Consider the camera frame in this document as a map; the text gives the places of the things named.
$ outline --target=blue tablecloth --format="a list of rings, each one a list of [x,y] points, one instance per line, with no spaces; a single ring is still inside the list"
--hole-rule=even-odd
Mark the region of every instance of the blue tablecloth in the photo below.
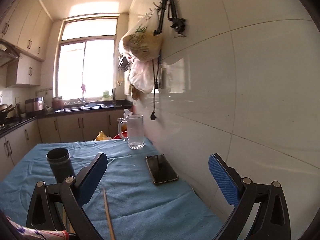
[[[35,184],[56,183],[45,158],[53,148],[69,149],[77,174],[98,152],[108,157],[108,168],[84,211],[104,239],[110,239],[102,189],[108,196],[116,238],[126,239],[213,239],[222,222],[179,179],[156,186],[152,183],[146,156],[158,154],[147,141],[140,150],[131,150],[121,140],[39,144],[0,183],[0,208],[13,221],[25,225]]]

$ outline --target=wall socket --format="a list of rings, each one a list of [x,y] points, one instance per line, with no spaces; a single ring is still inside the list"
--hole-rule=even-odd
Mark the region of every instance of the wall socket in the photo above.
[[[14,98],[14,104],[21,104],[21,97]]]

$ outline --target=range hood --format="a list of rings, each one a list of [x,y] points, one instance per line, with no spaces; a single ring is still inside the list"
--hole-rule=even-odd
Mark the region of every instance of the range hood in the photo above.
[[[20,55],[14,47],[0,39],[0,67],[19,58]]]

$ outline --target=glass mug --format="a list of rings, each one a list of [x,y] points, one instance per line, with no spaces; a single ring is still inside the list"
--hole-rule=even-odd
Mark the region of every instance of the glass mug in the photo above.
[[[144,132],[143,132],[143,115],[132,114],[125,118],[118,119],[118,132],[122,140],[128,141],[130,149],[140,149],[144,146]],[[121,125],[127,124],[128,137],[124,137],[121,132]]]

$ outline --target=countertop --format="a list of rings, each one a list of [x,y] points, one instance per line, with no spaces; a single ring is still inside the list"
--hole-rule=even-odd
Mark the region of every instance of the countertop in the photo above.
[[[6,120],[5,126],[3,129],[0,129],[0,138],[5,136],[6,134],[14,131],[15,129],[25,125],[28,122],[31,122],[36,119],[46,118],[46,117],[54,117],[54,116],[62,116],[68,114],[80,114],[80,113],[94,113],[94,112],[102,112],[102,111],[113,111],[113,110],[121,110],[121,109],[130,109],[132,107],[132,102],[128,100],[118,100],[115,104],[106,103],[104,107],[96,108],[96,109],[79,109],[72,110],[68,112],[48,112],[39,116],[22,118],[19,121],[17,118],[8,118]]]
[[[74,107],[74,105],[66,106],[65,108]],[[118,100],[115,104],[113,103],[105,103],[104,107],[95,108],[95,109],[77,109],[77,110],[71,110],[68,112],[48,112],[41,116],[38,116],[38,118],[46,118],[46,117],[52,117],[52,116],[62,116],[62,115],[68,115],[68,114],[81,114],[81,113],[94,113],[94,112],[102,112],[102,111],[113,111],[113,110],[121,110],[121,109],[130,109],[132,107],[132,102],[128,100]]]

